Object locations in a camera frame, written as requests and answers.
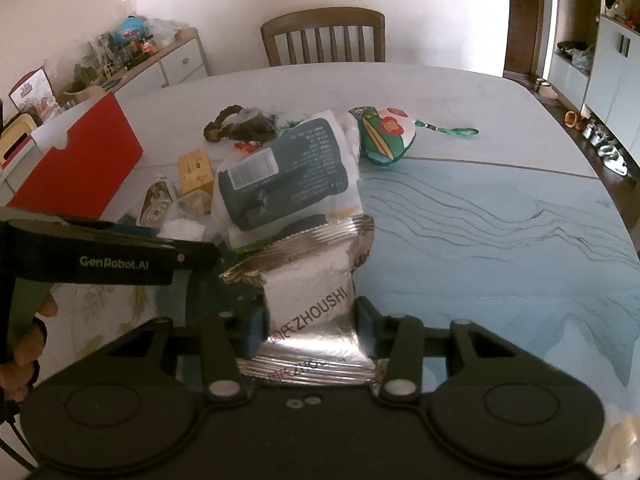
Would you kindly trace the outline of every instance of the yellow box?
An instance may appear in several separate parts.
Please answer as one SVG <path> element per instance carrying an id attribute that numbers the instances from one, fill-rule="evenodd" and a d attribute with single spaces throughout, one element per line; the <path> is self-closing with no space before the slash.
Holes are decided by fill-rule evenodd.
<path id="1" fill-rule="evenodd" d="M 207 153 L 199 148 L 178 158 L 180 188 L 183 195 L 201 189 L 213 196 L 213 183 L 216 174 L 211 169 Z"/>

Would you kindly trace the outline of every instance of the wooden chair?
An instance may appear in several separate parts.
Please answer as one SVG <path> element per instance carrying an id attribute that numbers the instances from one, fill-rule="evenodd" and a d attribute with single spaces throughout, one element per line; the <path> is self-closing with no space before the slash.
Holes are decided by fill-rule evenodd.
<path id="1" fill-rule="evenodd" d="M 359 7 L 326 7 L 324 9 L 299 10 L 284 14 L 266 22 L 261 28 L 264 49 L 270 66 L 280 66 L 280 55 L 276 45 L 276 36 L 287 35 L 287 47 L 289 50 L 289 62 L 297 64 L 291 33 L 300 32 L 302 42 L 302 58 L 304 63 L 311 63 L 309 45 L 306 39 L 306 30 L 316 30 L 316 52 L 318 63 L 324 63 L 324 51 L 320 39 L 320 29 L 329 27 L 331 61 L 338 61 L 338 48 L 335 41 L 334 27 L 342 27 L 344 35 L 344 59 L 352 61 L 351 41 L 347 27 L 358 27 L 358 59 L 365 61 L 363 27 L 373 27 L 374 61 L 385 60 L 385 15 L 376 10 L 361 9 Z"/>

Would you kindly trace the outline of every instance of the wire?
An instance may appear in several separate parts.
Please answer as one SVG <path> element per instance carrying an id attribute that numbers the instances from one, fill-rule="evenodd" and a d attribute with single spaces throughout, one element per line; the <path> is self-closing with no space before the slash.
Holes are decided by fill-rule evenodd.
<path id="1" fill-rule="evenodd" d="M 30 473 L 36 471 L 35 466 L 31 465 L 31 463 L 27 462 L 24 458 L 22 458 L 17 452 L 15 452 L 14 448 L 9 446 L 4 440 L 0 438 L 0 449 L 2 449 L 7 455 L 13 458 L 18 464 L 20 464 L 23 468 L 25 468 Z"/>
<path id="2" fill-rule="evenodd" d="M 11 429 L 14 430 L 15 436 L 18 437 L 18 440 L 20 440 L 20 443 L 24 446 L 24 449 L 26 449 L 27 452 L 31 456 L 33 456 L 33 453 L 31 452 L 31 448 L 29 447 L 29 444 L 27 444 L 27 441 L 24 439 L 20 431 L 18 431 L 18 428 L 16 428 L 15 423 L 9 422 L 9 426 L 11 426 Z"/>

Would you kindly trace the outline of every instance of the finger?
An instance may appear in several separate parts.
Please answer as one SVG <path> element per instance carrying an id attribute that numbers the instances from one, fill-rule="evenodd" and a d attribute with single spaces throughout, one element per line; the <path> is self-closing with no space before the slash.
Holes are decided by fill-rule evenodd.
<path id="1" fill-rule="evenodd" d="M 47 297 L 40 305 L 38 314 L 44 317 L 54 317 L 58 315 L 58 304 L 56 303 L 56 300 L 53 299 L 51 293 L 47 294 Z"/>
<path id="2" fill-rule="evenodd" d="M 18 386 L 17 388 L 12 388 L 11 390 L 6 390 L 4 392 L 4 398 L 6 400 L 14 400 L 15 402 L 22 402 L 29 393 L 29 389 L 27 386 Z"/>
<path id="3" fill-rule="evenodd" d="M 12 390 L 24 386 L 33 377 L 35 368 L 33 363 L 18 366 L 15 361 L 0 365 L 0 388 Z"/>
<path id="4" fill-rule="evenodd" d="M 40 327 L 33 323 L 29 331 L 20 338 L 14 348 L 14 360 L 18 366 L 35 361 L 44 350 L 44 334 Z"/>

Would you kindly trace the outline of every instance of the dark floor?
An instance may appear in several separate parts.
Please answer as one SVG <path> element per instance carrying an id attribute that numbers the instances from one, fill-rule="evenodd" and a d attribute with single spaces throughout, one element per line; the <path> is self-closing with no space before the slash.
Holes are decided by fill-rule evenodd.
<path id="1" fill-rule="evenodd" d="M 504 76 L 529 90 L 531 94 L 538 99 L 540 104 L 546 108 L 546 111 L 558 121 L 567 134 L 574 140 L 609 192 L 613 203 L 616 205 L 622 217 L 622 221 L 631 234 L 631 239 L 636 247 L 636 251 L 640 250 L 640 229 L 634 229 L 640 219 L 640 186 L 636 186 L 638 176 L 640 176 L 640 170 L 636 164 L 633 161 L 627 160 L 629 157 L 625 157 L 629 169 L 628 176 L 620 176 L 607 169 L 598 156 L 596 149 L 590 145 L 580 132 L 564 125 L 564 115 L 568 110 L 558 99 L 544 98 L 536 94 L 534 92 L 534 82 L 529 75 L 505 72 Z"/>

